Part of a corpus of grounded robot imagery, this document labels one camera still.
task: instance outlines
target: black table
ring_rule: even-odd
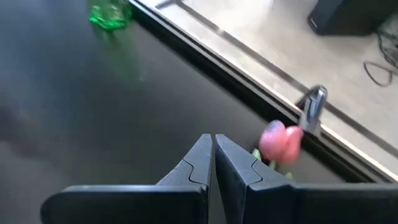
[[[69,185],[154,184],[202,133],[250,150],[269,120],[297,122],[148,9],[112,33],[88,22],[85,1],[2,1],[0,9],[2,224],[40,223],[40,204]],[[303,146],[283,168],[299,182],[389,181],[327,135],[306,136]],[[224,223],[216,181],[210,220]]]

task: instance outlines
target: green stem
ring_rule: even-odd
[[[254,149],[251,154],[254,155],[254,157],[256,157],[258,160],[261,161],[261,153],[258,149]]]
[[[285,174],[285,177],[288,178],[288,179],[290,179],[290,180],[293,180],[293,174],[292,174],[291,172],[287,172],[287,173]]]
[[[276,160],[269,161],[268,167],[275,170],[276,169]]]

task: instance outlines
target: black device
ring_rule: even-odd
[[[320,35],[368,35],[397,9],[395,0],[319,0],[307,20]]]
[[[43,224],[208,223],[212,140],[204,134],[157,185],[72,186],[42,205]],[[397,184],[298,184],[226,136],[216,173],[228,223],[397,223]]]

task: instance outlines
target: floor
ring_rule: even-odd
[[[398,104],[392,103],[398,80],[381,88],[363,69],[365,60],[388,67],[375,35],[317,36],[306,21],[317,0],[142,1],[162,6],[163,16],[286,102],[299,99],[303,88],[325,85],[333,110],[322,123],[398,174],[391,155],[398,152]],[[387,80],[385,72],[372,73]]]

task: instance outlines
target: black tabletop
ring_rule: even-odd
[[[154,184],[203,133],[253,148],[267,123],[136,22],[103,32],[80,0],[0,9],[2,224],[40,223],[69,185]]]

